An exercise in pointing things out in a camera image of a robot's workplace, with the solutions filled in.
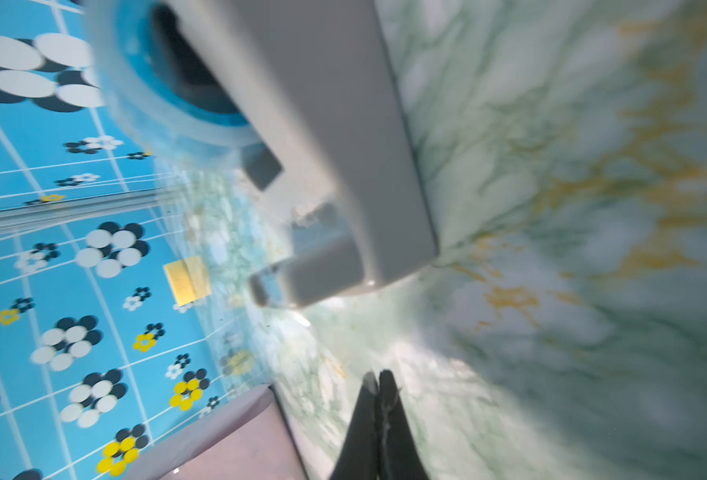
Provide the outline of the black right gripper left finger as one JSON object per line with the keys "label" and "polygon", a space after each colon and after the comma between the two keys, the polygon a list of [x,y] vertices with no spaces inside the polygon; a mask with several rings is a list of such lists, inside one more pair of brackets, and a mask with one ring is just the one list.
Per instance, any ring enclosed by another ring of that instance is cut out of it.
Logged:
{"label": "black right gripper left finger", "polygon": [[375,373],[363,376],[353,416],[331,480],[375,480],[379,455],[377,431],[379,386]]}

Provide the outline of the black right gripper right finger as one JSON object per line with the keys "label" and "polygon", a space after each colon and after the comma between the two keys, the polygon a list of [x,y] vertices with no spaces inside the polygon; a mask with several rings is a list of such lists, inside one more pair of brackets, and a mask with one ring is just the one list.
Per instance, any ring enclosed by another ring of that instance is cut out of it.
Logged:
{"label": "black right gripper right finger", "polygon": [[391,370],[379,374],[377,463],[385,480],[428,480]]}

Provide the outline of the purple wrapping paper sheet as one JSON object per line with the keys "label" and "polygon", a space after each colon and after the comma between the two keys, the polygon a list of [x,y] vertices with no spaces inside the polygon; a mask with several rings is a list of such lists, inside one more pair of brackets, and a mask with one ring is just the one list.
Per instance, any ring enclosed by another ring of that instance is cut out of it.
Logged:
{"label": "purple wrapping paper sheet", "polygon": [[274,390],[240,395],[141,454],[125,479],[305,479]]}

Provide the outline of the small grey white device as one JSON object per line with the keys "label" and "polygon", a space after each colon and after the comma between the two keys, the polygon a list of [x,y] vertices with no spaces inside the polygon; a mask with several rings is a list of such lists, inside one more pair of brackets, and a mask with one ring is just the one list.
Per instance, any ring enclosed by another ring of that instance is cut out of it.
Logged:
{"label": "small grey white device", "polygon": [[437,257],[371,1],[174,1],[183,38],[281,165],[259,192],[292,255],[254,273],[259,306],[387,286]]}

